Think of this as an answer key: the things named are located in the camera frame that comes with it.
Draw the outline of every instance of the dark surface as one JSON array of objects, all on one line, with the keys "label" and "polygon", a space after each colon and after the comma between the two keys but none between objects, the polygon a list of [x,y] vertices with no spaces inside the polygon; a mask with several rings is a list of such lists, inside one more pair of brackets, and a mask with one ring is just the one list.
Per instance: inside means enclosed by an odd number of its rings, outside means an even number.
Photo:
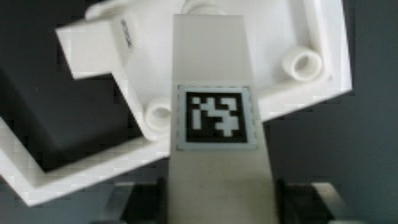
[{"label": "dark surface", "polygon": [[[70,0],[45,3],[52,7],[60,4],[65,10],[74,7],[74,3],[83,4]],[[398,221],[398,2],[344,0],[344,3],[351,7],[346,18],[351,28],[354,90],[326,103],[266,122],[271,169],[275,177],[283,177],[287,182],[330,181],[356,215],[369,223],[392,224]],[[6,1],[6,4],[33,3]],[[3,16],[6,9],[1,7],[0,12]],[[15,17],[10,17],[0,23],[12,23],[13,20]],[[1,53],[0,57],[3,64],[15,63]],[[132,171],[118,178],[150,179],[164,168],[143,169],[150,172]],[[86,224],[106,202],[111,181],[35,208],[24,207],[1,183],[0,223]]]},{"label": "dark surface", "polygon": [[70,78],[54,27],[86,5],[0,1],[0,116],[44,171],[141,136],[111,76]]},{"label": "dark surface", "polygon": [[287,182],[330,181],[354,214],[398,222],[398,2],[354,6],[353,92],[266,123]]},{"label": "dark surface", "polygon": [[285,184],[280,180],[276,192],[280,224],[326,224],[335,219],[310,184]]},{"label": "dark surface", "polygon": [[164,179],[155,184],[138,184],[132,186],[131,196],[123,207],[120,220],[127,224],[164,224]]}]

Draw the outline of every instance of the circular hole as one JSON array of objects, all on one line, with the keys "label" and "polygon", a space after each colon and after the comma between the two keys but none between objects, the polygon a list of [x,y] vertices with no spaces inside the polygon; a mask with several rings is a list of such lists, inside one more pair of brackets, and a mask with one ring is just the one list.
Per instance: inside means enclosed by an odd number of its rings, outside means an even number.
[{"label": "circular hole", "polygon": [[166,110],[166,108],[159,107],[155,108],[155,110],[152,111],[152,115],[154,117],[157,117],[159,119],[166,119],[170,117],[170,111]]},{"label": "circular hole", "polygon": [[155,129],[161,129],[161,130],[166,129],[170,126],[170,111],[163,107],[152,110],[150,124],[155,127]]},{"label": "circular hole", "polygon": [[298,61],[296,61],[296,64],[294,64],[294,70],[296,71],[303,71],[305,69],[305,66],[307,66],[307,56],[303,56]]},{"label": "circular hole", "polygon": [[303,55],[294,64],[294,71],[301,78],[310,78],[317,72],[314,58]]}]

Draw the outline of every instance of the black and white square pattern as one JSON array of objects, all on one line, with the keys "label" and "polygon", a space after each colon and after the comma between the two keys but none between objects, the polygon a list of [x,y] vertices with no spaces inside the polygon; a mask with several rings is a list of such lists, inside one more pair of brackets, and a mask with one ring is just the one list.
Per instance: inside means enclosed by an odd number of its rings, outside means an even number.
[{"label": "black and white square pattern", "polygon": [[179,150],[255,148],[248,90],[179,87]]}]

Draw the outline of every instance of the white block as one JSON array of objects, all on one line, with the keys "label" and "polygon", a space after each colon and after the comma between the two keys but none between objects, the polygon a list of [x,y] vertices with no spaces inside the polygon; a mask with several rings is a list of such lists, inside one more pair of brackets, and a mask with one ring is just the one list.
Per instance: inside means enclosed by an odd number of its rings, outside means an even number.
[{"label": "white block", "polygon": [[132,48],[127,23],[120,15],[56,29],[74,79],[111,73],[123,66]]},{"label": "white block", "polygon": [[251,69],[241,16],[175,15],[173,21],[171,80],[186,84],[246,83]]}]

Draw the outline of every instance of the white plastic part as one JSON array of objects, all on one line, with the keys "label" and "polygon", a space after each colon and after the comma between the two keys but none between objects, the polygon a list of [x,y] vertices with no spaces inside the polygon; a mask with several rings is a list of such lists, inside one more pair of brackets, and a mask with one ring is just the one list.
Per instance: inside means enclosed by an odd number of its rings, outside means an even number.
[{"label": "white plastic part", "polygon": [[[108,0],[90,7],[84,14],[88,20],[118,9],[129,9],[134,14],[134,48],[125,69],[115,72],[115,81],[138,122],[143,122],[143,108],[150,100],[157,96],[170,97],[170,15],[180,13],[182,3],[182,0]],[[303,10],[303,0],[216,1],[227,14],[243,15],[244,18],[262,121],[351,90],[340,0],[305,0],[305,3],[315,4],[315,10]],[[315,49],[315,38],[310,38],[315,32],[326,37],[317,38],[328,49],[326,54]],[[310,82],[285,81],[289,78],[280,60],[294,46],[307,46],[319,53],[331,75],[321,82],[317,79]],[[0,138],[0,175],[28,206],[58,198],[168,156],[168,141],[147,142],[139,139],[45,174],[1,120]]]},{"label": "white plastic part", "polygon": [[152,131],[168,133],[170,130],[170,99],[155,98],[145,107],[145,124]]},{"label": "white plastic part", "polygon": [[307,82],[321,75],[321,58],[315,52],[303,47],[294,47],[282,59],[282,68],[291,78]]},{"label": "white plastic part", "polygon": [[132,48],[131,24],[131,15],[120,13],[56,29],[74,79],[106,74],[123,67]]},{"label": "white plastic part", "polygon": [[[171,45],[168,223],[275,224],[273,180],[251,91],[243,17],[175,15]],[[243,109],[237,114],[248,115],[241,123],[251,126],[246,129],[253,136],[251,142],[246,139],[243,143],[225,143],[225,139],[230,140],[225,133],[216,143],[202,139],[202,133],[196,134],[200,142],[187,141],[184,130],[189,129],[189,119],[184,115],[193,113],[186,106],[187,93],[207,94],[200,95],[205,98],[200,109],[209,117],[221,117],[227,111],[214,110],[211,97],[218,93],[241,94]],[[227,96],[218,95],[218,100],[227,99]]]}]

